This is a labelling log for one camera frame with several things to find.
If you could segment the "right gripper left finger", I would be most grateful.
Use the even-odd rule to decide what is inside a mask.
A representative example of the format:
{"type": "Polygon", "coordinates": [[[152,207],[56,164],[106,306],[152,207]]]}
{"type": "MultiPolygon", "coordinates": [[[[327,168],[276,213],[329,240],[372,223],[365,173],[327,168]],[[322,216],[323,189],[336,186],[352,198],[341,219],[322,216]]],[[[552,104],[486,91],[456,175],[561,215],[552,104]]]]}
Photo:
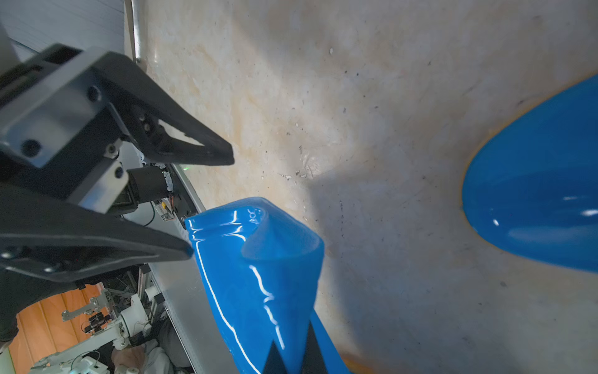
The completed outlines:
{"type": "Polygon", "coordinates": [[[286,366],[274,342],[270,346],[262,374],[287,374],[286,366]]]}

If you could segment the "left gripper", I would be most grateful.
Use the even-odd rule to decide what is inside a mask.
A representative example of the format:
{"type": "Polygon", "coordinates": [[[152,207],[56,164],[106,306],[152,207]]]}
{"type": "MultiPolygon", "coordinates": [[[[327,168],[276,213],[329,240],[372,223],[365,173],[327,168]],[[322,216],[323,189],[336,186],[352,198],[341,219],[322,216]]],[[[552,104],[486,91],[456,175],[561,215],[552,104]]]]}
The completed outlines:
{"type": "Polygon", "coordinates": [[[235,163],[227,140],[124,55],[55,45],[1,74],[3,268],[71,282],[192,256],[181,238],[102,214],[129,182],[124,135],[152,162],[235,163]]]}

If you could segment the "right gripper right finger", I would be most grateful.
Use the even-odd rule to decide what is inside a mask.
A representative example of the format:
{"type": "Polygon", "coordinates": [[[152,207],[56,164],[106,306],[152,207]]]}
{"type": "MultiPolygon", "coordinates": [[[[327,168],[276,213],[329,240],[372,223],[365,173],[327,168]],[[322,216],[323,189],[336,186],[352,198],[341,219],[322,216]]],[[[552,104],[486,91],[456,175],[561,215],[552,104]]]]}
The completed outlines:
{"type": "Polygon", "coordinates": [[[313,325],[309,324],[306,349],[301,367],[301,374],[327,374],[327,368],[319,347],[313,325]]]}

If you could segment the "blue rubber boot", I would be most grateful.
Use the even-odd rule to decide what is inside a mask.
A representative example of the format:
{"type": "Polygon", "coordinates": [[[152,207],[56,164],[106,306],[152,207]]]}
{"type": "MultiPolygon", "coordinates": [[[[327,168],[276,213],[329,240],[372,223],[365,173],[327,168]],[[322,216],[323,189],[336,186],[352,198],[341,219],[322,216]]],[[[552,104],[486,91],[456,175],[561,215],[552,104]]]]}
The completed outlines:
{"type": "Polygon", "coordinates": [[[597,270],[597,78],[547,99],[497,133],[462,187],[470,226],[517,256],[597,270]]]}
{"type": "Polygon", "coordinates": [[[240,199],[186,221],[216,325],[241,373],[262,373],[271,344],[301,373],[309,324],[328,373],[347,366],[322,325],[316,296],[324,241],[267,199],[240,199]]]}

